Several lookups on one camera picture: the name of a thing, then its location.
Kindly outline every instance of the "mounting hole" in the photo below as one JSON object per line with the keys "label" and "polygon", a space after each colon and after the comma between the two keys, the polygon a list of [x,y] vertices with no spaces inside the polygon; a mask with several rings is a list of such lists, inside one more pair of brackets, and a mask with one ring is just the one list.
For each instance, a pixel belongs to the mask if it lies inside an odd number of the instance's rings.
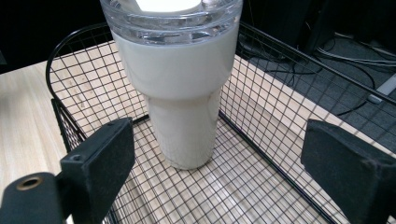
{"label": "mounting hole", "polygon": [[82,156],[80,155],[74,155],[72,157],[70,157],[70,160],[72,161],[80,161],[82,159]]}
{"label": "mounting hole", "polygon": [[22,180],[21,183],[17,185],[17,189],[18,190],[33,189],[39,186],[41,182],[43,182],[43,178],[41,176],[32,176]]}

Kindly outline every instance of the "dark background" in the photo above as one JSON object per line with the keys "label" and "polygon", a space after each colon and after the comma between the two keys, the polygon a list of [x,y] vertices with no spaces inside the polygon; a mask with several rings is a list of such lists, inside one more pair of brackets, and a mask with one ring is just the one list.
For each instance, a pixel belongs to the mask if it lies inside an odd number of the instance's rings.
{"label": "dark background", "polygon": [[4,1],[0,6],[0,74],[48,59],[77,29],[105,21],[99,0]]}
{"label": "dark background", "polygon": [[[334,31],[396,51],[396,1],[245,0],[242,21],[307,53]],[[0,74],[48,59],[68,34],[105,21],[99,0],[6,1],[0,7]]]}

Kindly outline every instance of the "wood grain surface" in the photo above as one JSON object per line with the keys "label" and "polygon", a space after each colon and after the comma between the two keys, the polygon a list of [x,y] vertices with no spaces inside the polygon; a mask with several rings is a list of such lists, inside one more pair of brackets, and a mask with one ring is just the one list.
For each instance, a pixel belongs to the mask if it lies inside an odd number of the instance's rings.
{"label": "wood grain surface", "polygon": [[45,63],[0,75],[0,198],[12,181],[60,171],[65,155],[45,81]]}

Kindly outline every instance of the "clear plastic lid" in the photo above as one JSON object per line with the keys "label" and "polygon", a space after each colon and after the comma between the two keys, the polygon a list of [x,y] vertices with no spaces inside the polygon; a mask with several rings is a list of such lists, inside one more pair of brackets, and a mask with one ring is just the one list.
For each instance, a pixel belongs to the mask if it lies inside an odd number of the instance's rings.
{"label": "clear plastic lid", "polygon": [[[153,7],[147,1],[163,5]],[[101,0],[101,5],[115,34],[145,45],[202,42],[239,23],[243,0],[185,1],[177,7],[164,4],[180,0]]]}

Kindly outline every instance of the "metal grid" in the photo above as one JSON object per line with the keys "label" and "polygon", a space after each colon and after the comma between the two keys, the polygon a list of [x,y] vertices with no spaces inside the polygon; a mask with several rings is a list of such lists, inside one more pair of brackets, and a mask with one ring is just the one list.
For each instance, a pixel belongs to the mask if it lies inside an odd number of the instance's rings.
{"label": "metal grid", "polygon": [[[384,104],[370,105],[391,119],[390,126],[376,122],[343,99],[358,104],[377,92],[244,24],[222,88],[214,155],[197,170],[164,161],[144,98],[129,84],[105,24],[67,37],[50,56],[47,81],[68,150],[106,122],[134,119],[136,164],[105,222],[347,223],[300,164],[306,121],[326,120],[376,146],[396,130],[394,101],[380,96]],[[369,121],[362,126],[346,122],[363,115]],[[361,131],[373,122],[380,137]]]}

